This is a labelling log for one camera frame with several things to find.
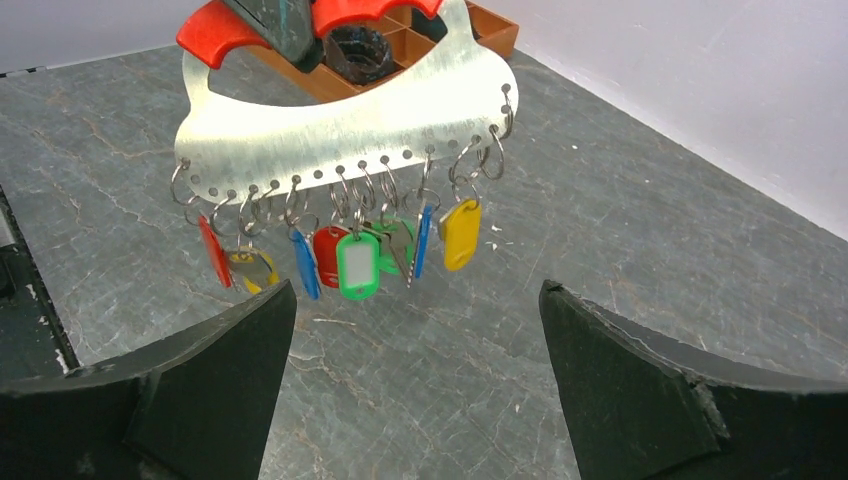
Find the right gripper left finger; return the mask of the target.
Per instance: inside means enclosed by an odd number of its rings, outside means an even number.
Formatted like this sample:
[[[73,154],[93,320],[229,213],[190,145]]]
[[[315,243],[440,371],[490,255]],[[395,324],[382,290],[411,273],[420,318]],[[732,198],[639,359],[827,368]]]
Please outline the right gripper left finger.
[[[5,479],[255,479],[297,299],[283,281],[130,353],[1,387]]]

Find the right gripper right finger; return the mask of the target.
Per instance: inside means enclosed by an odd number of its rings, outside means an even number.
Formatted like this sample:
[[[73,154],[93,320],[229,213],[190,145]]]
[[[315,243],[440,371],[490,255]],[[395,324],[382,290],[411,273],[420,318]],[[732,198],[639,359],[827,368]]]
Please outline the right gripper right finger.
[[[547,280],[539,312],[584,479],[843,479],[847,387],[736,362]]]

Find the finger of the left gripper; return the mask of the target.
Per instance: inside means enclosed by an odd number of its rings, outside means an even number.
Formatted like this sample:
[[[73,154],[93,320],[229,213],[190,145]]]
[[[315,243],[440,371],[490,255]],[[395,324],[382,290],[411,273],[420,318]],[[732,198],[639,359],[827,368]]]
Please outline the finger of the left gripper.
[[[323,60],[310,0],[224,0],[273,50],[297,70],[311,73]]]

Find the steel key holder red handle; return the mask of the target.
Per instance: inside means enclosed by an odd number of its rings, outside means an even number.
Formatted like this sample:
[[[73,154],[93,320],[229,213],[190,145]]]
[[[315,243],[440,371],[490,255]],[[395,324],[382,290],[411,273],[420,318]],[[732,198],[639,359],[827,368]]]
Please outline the steel key holder red handle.
[[[420,60],[355,96],[306,106],[274,106],[212,91],[209,75],[239,46],[241,19],[221,2],[194,13],[179,33],[190,102],[174,152],[198,197],[235,205],[352,180],[429,159],[484,149],[506,137],[519,104],[515,75],[473,37],[462,1],[421,1],[447,28]]]

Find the red key tag with ring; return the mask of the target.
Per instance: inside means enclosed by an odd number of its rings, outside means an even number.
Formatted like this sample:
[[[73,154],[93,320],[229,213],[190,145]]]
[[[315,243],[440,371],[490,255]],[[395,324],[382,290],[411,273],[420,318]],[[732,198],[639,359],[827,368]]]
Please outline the red key tag with ring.
[[[219,282],[224,288],[231,288],[232,276],[228,264],[228,258],[225,250],[221,247],[218,236],[212,230],[206,216],[199,215],[197,217],[197,224],[210,265],[215,271]]]

